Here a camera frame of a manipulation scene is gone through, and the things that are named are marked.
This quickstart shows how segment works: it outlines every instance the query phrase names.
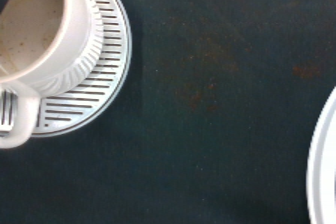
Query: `coffee cup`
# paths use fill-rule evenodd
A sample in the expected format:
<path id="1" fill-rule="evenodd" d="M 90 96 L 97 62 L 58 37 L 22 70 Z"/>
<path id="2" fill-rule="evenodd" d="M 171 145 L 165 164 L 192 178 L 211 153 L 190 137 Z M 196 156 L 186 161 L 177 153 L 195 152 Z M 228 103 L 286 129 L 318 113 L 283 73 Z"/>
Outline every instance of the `coffee cup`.
<path id="1" fill-rule="evenodd" d="M 96 65 L 103 40 L 94 0 L 10 0 L 0 15 L 0 89 L 18 97 L 0 148 L 19 146 L 36 126 L 40 99 L 69 91 Z"/>

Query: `coffee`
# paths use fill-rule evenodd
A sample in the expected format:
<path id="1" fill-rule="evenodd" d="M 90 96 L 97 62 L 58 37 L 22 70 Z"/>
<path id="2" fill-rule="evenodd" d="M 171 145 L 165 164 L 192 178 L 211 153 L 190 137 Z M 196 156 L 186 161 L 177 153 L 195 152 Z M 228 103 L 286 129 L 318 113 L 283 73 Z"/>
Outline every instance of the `coffee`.
<path id="1" fill-rule="evenodd" d="M 0 15 L 0 76 L 25 69 L 46 52 L 63 0 L 10 0 Z"/>

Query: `white saucer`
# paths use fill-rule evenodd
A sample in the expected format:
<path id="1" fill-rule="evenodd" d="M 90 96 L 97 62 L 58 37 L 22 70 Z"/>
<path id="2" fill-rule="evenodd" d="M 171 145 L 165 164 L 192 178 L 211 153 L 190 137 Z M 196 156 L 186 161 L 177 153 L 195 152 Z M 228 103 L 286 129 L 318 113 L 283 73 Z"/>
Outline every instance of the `white saucer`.
<path id="1" fill-rule="evenodd" d="M 336 89 L 319 116 L 307 161 L 307 203 L 312 224 L 336 223 Z"/>
<path id="2" fill-rule="evenodd" d="M 82 127 L 109 106 L 127 75 L 132 51 L 130 27 L 120 0 L 96 1 L 103 21 L 103 48 L 84 82 L 64 94 L 42 99 L 33 137 L 64 134 Z M 12 129 L 16 97 L 3 93 L 0 132 Z"/>

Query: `dark surface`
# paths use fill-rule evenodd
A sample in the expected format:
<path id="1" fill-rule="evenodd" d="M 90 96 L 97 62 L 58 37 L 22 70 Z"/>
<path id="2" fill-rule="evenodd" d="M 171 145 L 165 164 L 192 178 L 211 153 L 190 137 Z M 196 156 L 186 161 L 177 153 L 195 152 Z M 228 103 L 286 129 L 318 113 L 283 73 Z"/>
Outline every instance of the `dark surface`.
<path id="1" fill-rule="evenodd" d="M 124 88 L 82 129 L 0 152 L 0 223 L 309 223 L 336 3 L 123 3 Z"/>
<path id="2" fill-rule="evenodd" d="M 1 0 L 0 1 L 0 13 L 3 11 L 3 8 L 4 8 L 6 3 L 7 3 L 7 0 Z"/>

